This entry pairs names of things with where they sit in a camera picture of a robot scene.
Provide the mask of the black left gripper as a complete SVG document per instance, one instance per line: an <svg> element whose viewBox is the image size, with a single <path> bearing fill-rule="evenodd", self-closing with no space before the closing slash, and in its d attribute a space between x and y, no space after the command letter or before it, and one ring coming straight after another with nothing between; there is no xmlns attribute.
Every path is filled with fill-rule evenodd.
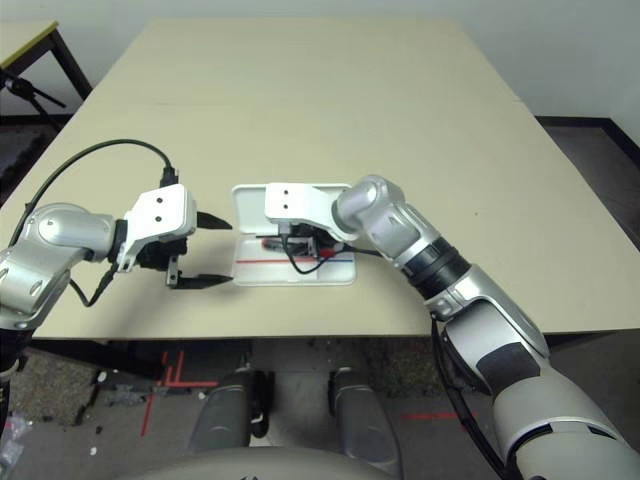
<svg viewBox="0 0 640 480"><path fill-rule="evenodd" d="M198 211L197 227L208 230L232 230L227 221L210 213ZM187 239L182 238L167 242L155 241L147 244L138 253L138 265L141 268L156 270L166 274L166 286L178 290L201 290L222 285L233 280L232 277L220 274L199 274L194 277L183 277L178 268L179 257L187 253Z"/></svg>

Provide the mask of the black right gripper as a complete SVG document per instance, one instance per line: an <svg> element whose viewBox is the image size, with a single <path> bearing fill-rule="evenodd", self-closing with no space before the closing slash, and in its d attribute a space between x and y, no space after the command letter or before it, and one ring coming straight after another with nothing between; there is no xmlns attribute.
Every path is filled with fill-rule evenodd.
<svg viewBox="0 0 640 480"><path fill-rule="evenodd" d="M294 257L324 258L330 251L330 235L312 225L293 225L288 233L280 234L280 240Z"/></svg>

